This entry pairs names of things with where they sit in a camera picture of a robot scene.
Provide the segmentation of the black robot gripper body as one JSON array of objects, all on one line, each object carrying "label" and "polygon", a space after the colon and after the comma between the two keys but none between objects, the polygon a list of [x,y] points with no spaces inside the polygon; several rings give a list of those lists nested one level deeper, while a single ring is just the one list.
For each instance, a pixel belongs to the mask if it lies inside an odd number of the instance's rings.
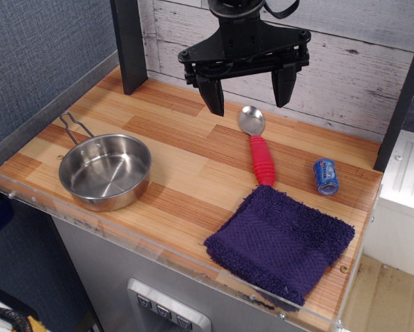
[{"label": "black robot gripper body", "polygon": [[273,26],[258,14],[218,20],[212,36],[178,54],[188,84],[198,86],[199,78],[222,80],[289,67],[300,71],[309,64],[308,30]]}]

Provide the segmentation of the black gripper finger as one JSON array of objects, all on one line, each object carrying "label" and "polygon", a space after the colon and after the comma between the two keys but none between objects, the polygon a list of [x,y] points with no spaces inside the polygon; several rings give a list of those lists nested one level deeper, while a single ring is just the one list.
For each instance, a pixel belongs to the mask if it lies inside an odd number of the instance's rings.
[{"label": "black gripper finger", "polygon": [[272,71],[272,86],[277,107],[290,102],[297,78],[296,64],[288,64]]},{"label": "black gripper finger", "polygon": [[198,89],[210,112],[224,116],[224,96],[220,80],[198,79]]}]

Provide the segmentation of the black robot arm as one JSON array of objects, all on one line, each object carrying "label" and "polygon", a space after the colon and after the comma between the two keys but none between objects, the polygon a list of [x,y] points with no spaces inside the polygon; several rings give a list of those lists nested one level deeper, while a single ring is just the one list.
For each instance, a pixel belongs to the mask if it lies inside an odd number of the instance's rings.
[{"label": "black robot arm", "polygon": [[199,90],[213,114],[223,116],[222,80],[270,72],[276,105],[288,104],[297,73],[309,64],[311,33],[269,25],[261,19],[260,11],[266,9],[273,17],[285,19],[299,2],[280,12],[259,0],[209,1],[208,6],[219,27],[211,37],[178,54],[186,83]]}]

